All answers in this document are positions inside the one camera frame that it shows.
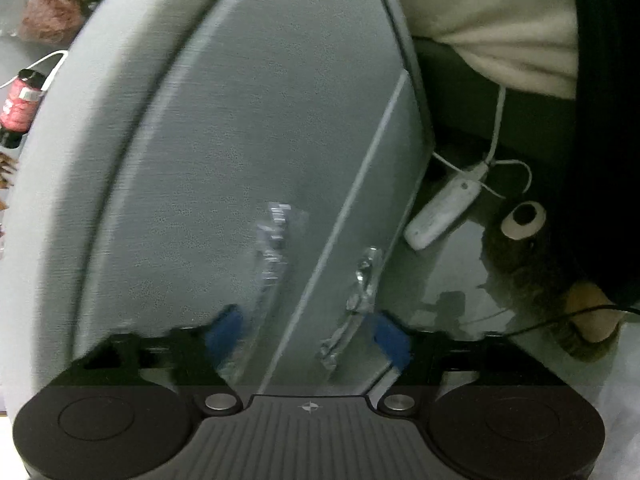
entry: plastic bag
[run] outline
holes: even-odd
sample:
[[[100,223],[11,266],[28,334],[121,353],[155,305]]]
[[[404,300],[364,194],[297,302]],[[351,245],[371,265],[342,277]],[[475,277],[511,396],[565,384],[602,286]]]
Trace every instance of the plastic bag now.
[[[94,7],[88,0],[0,0],[0,34],[69,46]]]

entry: ribbed gray panel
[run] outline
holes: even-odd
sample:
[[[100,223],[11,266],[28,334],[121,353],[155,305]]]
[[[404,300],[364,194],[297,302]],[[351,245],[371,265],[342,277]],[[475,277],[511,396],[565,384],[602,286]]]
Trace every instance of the ribbed gray panel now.
[[[363,398],[255,397],[209,418],[190,444],[139,480],[462,480],[409,421],[373,413]]]

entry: beige fabric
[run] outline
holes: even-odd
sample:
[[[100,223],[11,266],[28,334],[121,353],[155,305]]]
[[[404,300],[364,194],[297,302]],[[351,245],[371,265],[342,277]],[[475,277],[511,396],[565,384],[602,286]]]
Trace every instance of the beige fabric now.
[[[508,88],[575,98],[574,0],[400,0],[414,36]]]

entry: gray floor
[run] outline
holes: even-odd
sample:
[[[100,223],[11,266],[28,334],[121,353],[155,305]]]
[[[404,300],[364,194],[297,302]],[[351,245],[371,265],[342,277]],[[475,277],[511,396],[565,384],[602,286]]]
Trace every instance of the gray floor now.
[[[422,194],[431,192],[426,189]],[[457,225],[418,253],[401,240],[388,260],[376,307],[392,311],[412,326],[446,330],[459,339],[535,323],[526,308],[514,304],[506,281],[488,272],[481,260],[482,232],[499,204],[499,199],[482,193]],[[546,330],[520,336],[516,342],[601,413],[607,442],[591,479],[640,478],[640,435],[636,435],[640,433],[640,324],[626,323],[616,350],[594,364],[574,360]],[[386,365],[370,333],[361,331],[332,377],[329,391],[363,387]]]

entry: white cord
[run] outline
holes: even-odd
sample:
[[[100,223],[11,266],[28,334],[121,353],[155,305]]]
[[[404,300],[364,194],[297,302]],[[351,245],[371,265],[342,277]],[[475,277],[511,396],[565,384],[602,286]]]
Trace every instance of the white cord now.
[[[500,85],[500,87],[498,88],[498,101],[495,105],[495,118],[494,118],[494,132],[493,135],[491,137],[491,147],[489,148],[489,153],[487,154],[484,162],[489,166],[507,166],[510,164],[519,164],[521,166],[524,166],[527,170],[527,173],[529,174],[529,177],[527,179],[527,185],[524,187],[524,189],[521,191],[521,193],[526,193],[529,188],[531,187],[531,183],[533,181],[533,172],[531,171],[531,168],[529,167],[529,165],[526,162],[523,162],[522,160],[516,160],[516,159],[509,159],[509,160],[494,160],[494,156],[495,156],[495,151],[498,149],[498,138],[500,137],[500,127],[502,126],[502,112],[504,111],[504,101],[507,95],[507,89],[503,86]],[[454,171],[457,171],[458,173],[464,174],[466,176],[468,176],[468,172],[466,172],[465,170],[461,170],[460,168],[454,166],[453,164],[451,164],[447,159],[445,159],[444,157],[438,155],[437,153],[433,153],[434,158],[436,158],[437,160],[439,160],[441,163],[443,163],[445,166],[451,168]],[[500,193],[498,193],[497,191],[493,190],[492,188],[490,188],[489,186],[487,186],[487,184],[485,184],[484,182],[482,182],[479,179],[473,179],[475,180],[478,184],[480,184],[480,186],[484,187],[487,191],[489,191],[490,193],[494,194],[495,196],[497,196],[498,198],[506,198],[504,195],[501,195]]]
[[[47,59],[49,59],[50,57],[54,57],[54,56],[62,56],[60,58],[60,61],[56,63],[55,67],[53,68],[53,70],[51,71],[51,73],[49,74],[49,76],[47,76],[47,78],[44,81],[44,85],[42,85],[42,91],[46,92],[49,87],[51,86],[51,83],[53,81],[53,78],[55,78],[56,74],[58,73],[58,70],[60,70],[60,67],[62,66],[62,64],[66,61],[67,56],[69,55],[69,51],[68,50],[57,50],[55,52],[52,52],[51,54],[47,54],[45,57],[41,57],[39,60],[37,60],[35,63],[31,63],[28,67],[26,68],[33,68],[35,66],[38,66],[40,63],[42,63],[43,61],[46,61]],[[7,81],[6,83],[4,83],[3,85],[0,85],[0,88],[4,88],[5,86],[9,86],[11,83],[13,83],[16,79],[18,79],[18,76],[14,76],[11,79],[9,79],[9,81]]]

